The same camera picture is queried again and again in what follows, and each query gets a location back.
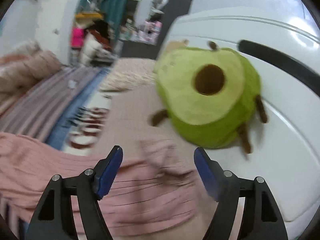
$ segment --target silver screw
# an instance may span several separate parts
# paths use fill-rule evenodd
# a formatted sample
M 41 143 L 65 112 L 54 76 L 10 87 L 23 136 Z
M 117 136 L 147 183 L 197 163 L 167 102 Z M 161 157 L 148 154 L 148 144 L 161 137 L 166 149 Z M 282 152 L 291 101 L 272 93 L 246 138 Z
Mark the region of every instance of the silver screw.
M 57 181 L 58 179 L 60 179 L 60 176 L 58 174 L 52 176 L 53 181 Z
M 257 182 L 264 183 L 264 179 L 262 177 L 257 177 Z
M 231 177 L 232 176 L 232 172 L 231 171 L 224 171 L 223 174 L 226 177 Z
M 87 169 L 84 172 L 85 175 L 91 175 L 92 173 L 93 173 L 93 169 Z

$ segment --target washing machine lid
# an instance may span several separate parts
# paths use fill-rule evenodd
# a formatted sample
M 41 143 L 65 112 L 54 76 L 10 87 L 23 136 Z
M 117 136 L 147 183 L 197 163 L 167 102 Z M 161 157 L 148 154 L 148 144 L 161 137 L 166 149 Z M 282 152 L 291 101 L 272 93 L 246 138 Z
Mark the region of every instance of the washing machine lid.
M 214 41 L 235 49 L 259 72 L 269 123 L 262 125 L 253 118 L 249 124 L 253 153 L 245 155 L 235 145 L 207 153 L 241 178 L 264 177 L 287 230 L 298 236 L 320 199 L 320 39 L 246 7 L 180 17 L 163 48 L 184 39 L 190 47 L 208 49 L 208 41 Z

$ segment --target bright pink object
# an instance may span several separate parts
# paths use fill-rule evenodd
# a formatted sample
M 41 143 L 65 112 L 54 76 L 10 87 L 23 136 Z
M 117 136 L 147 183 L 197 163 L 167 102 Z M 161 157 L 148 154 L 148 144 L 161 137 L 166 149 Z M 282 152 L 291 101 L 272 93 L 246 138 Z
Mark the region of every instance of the bright pink object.
M 80 28 L 73 28 L 71 46 L 82 47 L 83 43 L 84 43 L 84 30 Z
M 77 176 L 109 153 L 108 149 L 104 156 L 74 156 L 30 137 L 3 132 L 0 145 L 0 192 L 27 222 L 53 175 Z M 153 233 L 196 214 L 196 171 L 181 165 L 172 141 L 141 141 L 140 149 L 141 158 L 123 161 L 109 194 L 99 201 L 113 236 Z M 72 208 L 77 231 L 83 233 L 76 198 Z

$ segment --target stuffed toy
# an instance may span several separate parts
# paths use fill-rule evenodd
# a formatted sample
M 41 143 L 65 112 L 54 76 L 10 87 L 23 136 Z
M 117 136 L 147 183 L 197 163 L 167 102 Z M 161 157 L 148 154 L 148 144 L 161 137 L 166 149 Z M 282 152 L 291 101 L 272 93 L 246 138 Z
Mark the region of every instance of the stuffed toy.
M 268 122 L 259 74 L 232 49 L 219 49 L 212 41 L 211 49 L 186 44 L 169 44 L 155 65 L 156 88 L 166 109 L 151 116 L 152 125 L 169 117 L 187 141 L 221 148 L 239 137 L 244 152 L 251 153 L 247 122 L 256 109 Z

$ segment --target blue gripper pad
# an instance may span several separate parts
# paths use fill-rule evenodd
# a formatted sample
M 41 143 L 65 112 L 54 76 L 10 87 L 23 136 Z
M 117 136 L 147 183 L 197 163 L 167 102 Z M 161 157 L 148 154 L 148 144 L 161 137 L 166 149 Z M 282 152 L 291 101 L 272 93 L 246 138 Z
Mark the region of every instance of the blue gripper pad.
M 120 146 L 114 146 L 107 158 L 100 160 L 95 166 L 92 190 L 96 194 L 98 200 L 101 200 L 109 193 L 122 160 L 122 148 Z
M 193 159 L 208 195 L 218 202 L 223 191 L 223 169 L 209 158 L 202 147 L 195 150 Z

